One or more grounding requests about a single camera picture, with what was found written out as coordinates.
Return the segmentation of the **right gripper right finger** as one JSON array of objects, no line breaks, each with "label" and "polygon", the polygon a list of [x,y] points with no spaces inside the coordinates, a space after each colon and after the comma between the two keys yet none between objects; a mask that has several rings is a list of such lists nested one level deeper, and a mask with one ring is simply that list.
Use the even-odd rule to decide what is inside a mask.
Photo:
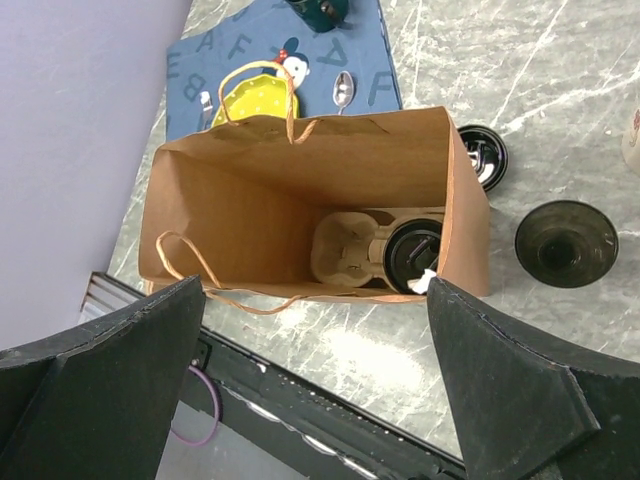
[{"label": "right gripper right finger", "polygon": [[551,335],[439,277],[427,308],[469,478],[638,478],[637,363]]}]

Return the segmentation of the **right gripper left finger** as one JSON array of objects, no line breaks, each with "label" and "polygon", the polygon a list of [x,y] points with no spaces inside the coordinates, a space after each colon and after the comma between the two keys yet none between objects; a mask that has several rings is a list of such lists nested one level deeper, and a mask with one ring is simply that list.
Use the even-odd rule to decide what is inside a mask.
[{"label": "right gripper left finger", "polygon": [[204,306],[191,276],[2,351],[2,478],[155,478]]}]

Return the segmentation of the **brown paper bag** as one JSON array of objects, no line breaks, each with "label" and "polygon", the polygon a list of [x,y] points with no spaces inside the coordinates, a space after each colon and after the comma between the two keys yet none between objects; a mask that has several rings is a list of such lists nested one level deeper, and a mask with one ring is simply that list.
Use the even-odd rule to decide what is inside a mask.
[{"label": "brown paper bag", "polygon": [[410,295],[313,277],[319,223],[334,212],[443,211],[437,273],[489,292],[489,214],[446,109],[296,119],[227,117],[155,153],[141,224],[140,276],[161,288],[200,277],[205,293],[398,304]]}]

